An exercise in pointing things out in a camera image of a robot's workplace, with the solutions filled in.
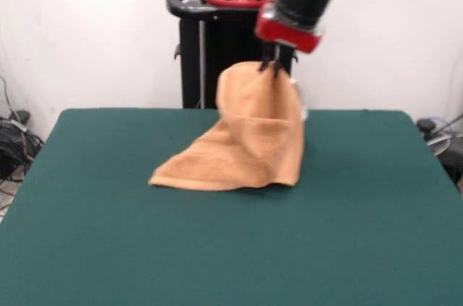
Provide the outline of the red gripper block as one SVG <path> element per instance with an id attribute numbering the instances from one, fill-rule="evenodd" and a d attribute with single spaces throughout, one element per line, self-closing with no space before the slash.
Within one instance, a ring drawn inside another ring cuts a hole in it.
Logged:
<path id="1" fill-rule="evenodd" d="M 292 62 L 297 61 L 296 51 L 309 54 L 321 41 L 321 37 L 312 31 L 283 21 L 274 4 L 264 4 L 260 8 L 255 34 L 259 39 L 269 42 L 263 44 L 259 70 L 265 71 L 270 62 L 274 60 L 274 77 L 278 77 L 282 70 L 291 75 Z M 273 43 L 287 47 L 275 47 Z"/>

